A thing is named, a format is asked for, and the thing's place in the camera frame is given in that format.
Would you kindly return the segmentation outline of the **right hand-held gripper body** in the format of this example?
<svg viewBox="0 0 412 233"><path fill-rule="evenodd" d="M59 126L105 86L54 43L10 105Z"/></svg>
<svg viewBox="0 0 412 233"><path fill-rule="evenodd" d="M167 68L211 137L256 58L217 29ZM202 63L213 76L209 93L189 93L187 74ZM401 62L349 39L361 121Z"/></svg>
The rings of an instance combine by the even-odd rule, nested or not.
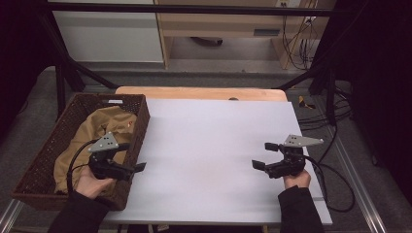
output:
<svg viewBox="0 0 412 233"><path fill-rule="evenodd" d="M277 144L279 146L277 151L279 151L284 158L279 162L266 165L264 172L270 179L298 175L306 165L303 148L320 145L323 142L323 139L290 134L284 143Z"/></svg>

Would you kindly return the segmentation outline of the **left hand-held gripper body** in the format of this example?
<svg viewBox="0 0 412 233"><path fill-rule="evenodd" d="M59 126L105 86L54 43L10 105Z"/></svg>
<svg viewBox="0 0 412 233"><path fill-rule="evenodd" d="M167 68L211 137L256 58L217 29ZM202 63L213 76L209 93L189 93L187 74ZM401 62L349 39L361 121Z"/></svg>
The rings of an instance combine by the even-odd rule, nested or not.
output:
<svg viewBox="0 0 412 233"><path fill-rule="evenodd" d="M89 149L90 157L88 167L99 179L115 179L118 181L129 181L133 176L133 169L129 166L119 164L114 160L119 152L119 143L112 132L108 132L98 139Z"/></svg>

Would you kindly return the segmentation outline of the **tan cloth garment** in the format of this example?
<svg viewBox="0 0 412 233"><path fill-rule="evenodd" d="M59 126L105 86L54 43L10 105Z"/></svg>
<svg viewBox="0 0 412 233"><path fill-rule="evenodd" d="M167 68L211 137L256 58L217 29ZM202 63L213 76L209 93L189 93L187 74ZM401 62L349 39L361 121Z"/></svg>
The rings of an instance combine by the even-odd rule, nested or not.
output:
<svg viewBox="0 0 412 233"><path fill-rule="evenodd" d="M112 132L119 144L130 143L137 116L119 106L102 108L87 116L81 123L67 149L54 162L54 192L67 194L67 172L73 156L85 143Z"/></svg>

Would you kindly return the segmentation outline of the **person's right hand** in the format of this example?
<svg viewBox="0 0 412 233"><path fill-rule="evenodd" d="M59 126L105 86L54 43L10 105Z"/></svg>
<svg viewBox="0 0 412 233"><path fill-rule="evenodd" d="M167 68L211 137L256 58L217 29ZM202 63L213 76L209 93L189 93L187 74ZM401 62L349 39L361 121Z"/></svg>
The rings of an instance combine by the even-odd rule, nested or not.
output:
<svg viewBox="0 0 412 233"><path fill-rule="evenodd" d="M294 186L308 187L311 182L311 176L306 170L303 170L296 176L284 176L283 180L284 180L285 189L288 189Z"/></svg>

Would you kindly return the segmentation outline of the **person's left hand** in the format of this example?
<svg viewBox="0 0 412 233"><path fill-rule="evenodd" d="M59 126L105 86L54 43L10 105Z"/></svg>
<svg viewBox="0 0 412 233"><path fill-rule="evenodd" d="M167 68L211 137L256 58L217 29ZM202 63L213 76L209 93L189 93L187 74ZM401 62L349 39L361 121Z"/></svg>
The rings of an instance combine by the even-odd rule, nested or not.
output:
<svg viewBox="0 0 412 233"><path fill-rule="evenodd" d="M103 190L114 182L115 180L111 178L103 180L97 179L90 168L86 166L80 174L75 190L84 197L95 199Z"/></svg>

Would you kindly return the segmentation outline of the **yellow and black clamp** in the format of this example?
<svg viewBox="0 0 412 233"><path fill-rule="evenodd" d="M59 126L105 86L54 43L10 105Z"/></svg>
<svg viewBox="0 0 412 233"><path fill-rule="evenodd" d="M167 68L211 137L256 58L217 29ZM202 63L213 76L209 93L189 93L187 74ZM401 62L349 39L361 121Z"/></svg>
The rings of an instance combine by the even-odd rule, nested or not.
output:
<svg viewBox="0 0 412 233"><path fill-rule="evenodd" d="M316 109L314 104L307 104L303 96L298 96L298 105L300 108L307 108L307 109Z"/></svg>

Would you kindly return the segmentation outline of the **white board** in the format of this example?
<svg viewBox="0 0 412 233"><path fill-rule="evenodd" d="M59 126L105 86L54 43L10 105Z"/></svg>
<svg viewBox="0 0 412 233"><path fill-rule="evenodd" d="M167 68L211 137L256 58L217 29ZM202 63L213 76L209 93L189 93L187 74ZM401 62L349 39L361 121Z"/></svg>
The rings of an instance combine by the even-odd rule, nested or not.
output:
<svg viewBox="0 0 412 233"><path fill-rule="evenodd" d="M289 102L151 99L126 207L115 223L265 225L281 220L284 185L254 169L282 159L267 142L300 132Z"/></svg>

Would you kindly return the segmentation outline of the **black metal stand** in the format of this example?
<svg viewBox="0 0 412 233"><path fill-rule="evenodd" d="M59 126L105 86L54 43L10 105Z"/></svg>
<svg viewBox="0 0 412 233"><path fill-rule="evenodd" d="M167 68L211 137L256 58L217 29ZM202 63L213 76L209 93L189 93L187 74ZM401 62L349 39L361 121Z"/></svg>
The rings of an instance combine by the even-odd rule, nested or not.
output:
<svg viewBox="0 0 412 233"><path fill-rule="evenodd" d="M112 83L97 75L71 57L58 26L52 20L50 14L38 13L36 18L40 23L41 34L45 37L47 52L50 55L51 60L54 62L58 117L62 115L66 108L65 84L68 83L75 92L83 92L85 90L86 85L80 74L101 83L109 89L116 89L119 87L118 84Z"/></svg>
<svg viewBox="0 0 412 233"><path fill-rule="evenodd" d="M309 78L313 79L309 86L309 93L311 95L320 95L322 90L326 90L326 120L330 125L335 126L337 124L334 110L336 69L333 66L317 65L315 67L312 67L308 71L299 75L297 78L294 78L287 83L277 86L277 89L288 90L294 85L301 83Z"/></svg>

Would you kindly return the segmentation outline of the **white cabinet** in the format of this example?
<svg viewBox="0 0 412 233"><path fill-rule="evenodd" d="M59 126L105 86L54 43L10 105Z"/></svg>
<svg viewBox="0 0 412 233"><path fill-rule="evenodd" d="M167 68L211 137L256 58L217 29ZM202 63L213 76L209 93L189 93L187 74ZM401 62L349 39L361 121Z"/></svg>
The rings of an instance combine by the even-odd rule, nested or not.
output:
<svg viewBox="0 0 412 233"><path fill-rule="evenodd" d="M163 61L150 13L53 12L72 58L85 62Z"/></svg>

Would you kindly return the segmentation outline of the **black curtain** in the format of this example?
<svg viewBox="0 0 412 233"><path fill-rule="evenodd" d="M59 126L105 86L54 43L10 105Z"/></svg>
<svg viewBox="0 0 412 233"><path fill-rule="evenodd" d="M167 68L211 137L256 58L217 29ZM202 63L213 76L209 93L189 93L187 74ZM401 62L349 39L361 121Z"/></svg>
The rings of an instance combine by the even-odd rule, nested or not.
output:
<svg viewBox="0 0 412 233"><path fill-rule="evenodd" d="M412 203L412 0L337 0L322 48L348 31L336 78L352 85L352 109L372 154Z"/></svg>
<svg viewBox="0 0 412 233"><path fill-rule="evenodd" d="M32 5L36 0L0 0L0 140L52 60Z"/></svg>

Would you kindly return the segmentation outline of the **light wooden desk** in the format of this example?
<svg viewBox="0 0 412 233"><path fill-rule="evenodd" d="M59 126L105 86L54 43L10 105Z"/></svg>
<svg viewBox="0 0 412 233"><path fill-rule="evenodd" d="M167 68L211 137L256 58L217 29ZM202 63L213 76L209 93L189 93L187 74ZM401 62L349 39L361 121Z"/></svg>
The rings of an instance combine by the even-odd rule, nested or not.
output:
<svg viewBox="0 0 412 233"><path fill-rule="evenodd" d="M263 8L296 8L298 10L331 10L337 0L154 0L157 5L239 6ZM281 67L297 62L298 44L323 36L326 17L159 14L160 34L166 38L269 38Z"/></svg>

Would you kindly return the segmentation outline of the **aluminium rail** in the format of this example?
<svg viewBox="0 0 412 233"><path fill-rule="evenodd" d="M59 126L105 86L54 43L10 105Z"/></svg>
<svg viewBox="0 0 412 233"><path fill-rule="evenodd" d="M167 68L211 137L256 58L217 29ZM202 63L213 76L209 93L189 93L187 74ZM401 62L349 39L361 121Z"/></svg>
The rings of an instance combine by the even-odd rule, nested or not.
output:
<svg viewBox="0 0 412 233"><path fill-rule="evenodd" d="M343 177L353 190L357 207L362 213L362 218L367 224L369 233L387 233L387 227L383 222L378 210L372 201L372 198L361 178L360 172L356 169L354 162L351 160L349 153L345 149L342 140L337 135L337 129L332 126L326 128L333 142L331 143L330 155L326 161L332 167L336 167L342 172Z"/></svg>
<svg viewBox="0 0 412 233"><path fill-rule="evenodd" d="M6 210L0 215L0 233L11 232L23 206L24 204L16 199L10 201Z"/></svg>

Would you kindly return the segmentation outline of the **black horizontal frame bar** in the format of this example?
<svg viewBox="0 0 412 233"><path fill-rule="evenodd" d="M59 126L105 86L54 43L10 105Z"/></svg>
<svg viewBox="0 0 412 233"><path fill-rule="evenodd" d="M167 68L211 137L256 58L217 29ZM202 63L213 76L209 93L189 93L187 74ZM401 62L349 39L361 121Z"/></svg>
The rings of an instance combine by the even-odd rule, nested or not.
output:
<svg viewBox="0 0 412 233"><path fill-rule="evenodd" d="M331 17L334 10L263 8L203 5L148 5L148 4L103 4L50 2L46 6L52 11L66 12L108 12L108 13L160 13L160 14L212 14L248 16L295 16Z"/></svg>

